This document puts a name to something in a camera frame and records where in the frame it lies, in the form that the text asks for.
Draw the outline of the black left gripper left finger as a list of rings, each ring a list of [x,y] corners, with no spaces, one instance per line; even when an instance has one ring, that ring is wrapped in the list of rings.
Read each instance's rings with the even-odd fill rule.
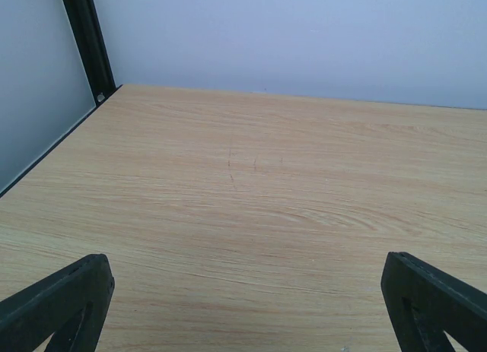
[[[104,254],[90,254],[1,301],[1,350],[94,351],[115,288]]]

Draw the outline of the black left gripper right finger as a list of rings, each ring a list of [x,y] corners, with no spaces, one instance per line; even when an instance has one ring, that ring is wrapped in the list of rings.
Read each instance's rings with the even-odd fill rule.
[[[486,294],[407,252],[389,252],[380,287],[402,351],[486,350]]]

